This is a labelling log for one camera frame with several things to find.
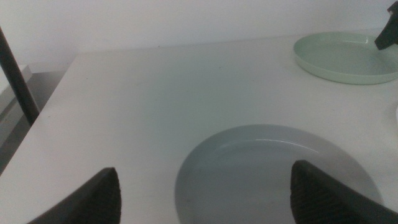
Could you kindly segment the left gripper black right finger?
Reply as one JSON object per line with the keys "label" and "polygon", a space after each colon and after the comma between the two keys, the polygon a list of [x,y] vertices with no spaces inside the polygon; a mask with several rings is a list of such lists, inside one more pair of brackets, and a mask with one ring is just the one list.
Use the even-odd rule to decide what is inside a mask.
{"label": "left gripper black right finger", "polygon": [[295,223],[397,223],[397,212],[305,160],[295,161],[291,169],[290,209]]}

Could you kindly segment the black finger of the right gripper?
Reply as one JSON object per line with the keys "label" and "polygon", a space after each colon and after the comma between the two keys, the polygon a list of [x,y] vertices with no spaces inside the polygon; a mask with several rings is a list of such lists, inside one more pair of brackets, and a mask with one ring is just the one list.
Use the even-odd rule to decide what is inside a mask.
{"label": "black finger of the right gripper", "polygon": [[397,44],[397,1],[387,9],[390,18],[374,43],[378,50]]}

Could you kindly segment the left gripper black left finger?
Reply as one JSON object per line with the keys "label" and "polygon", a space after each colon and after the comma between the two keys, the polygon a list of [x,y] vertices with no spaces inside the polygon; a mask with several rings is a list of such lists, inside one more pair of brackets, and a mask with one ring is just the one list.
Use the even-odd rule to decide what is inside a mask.
{"label": "left gripper black left finger", "polygon": [[121,207],[118,173],[107,167],[31,223],[119,224]]}

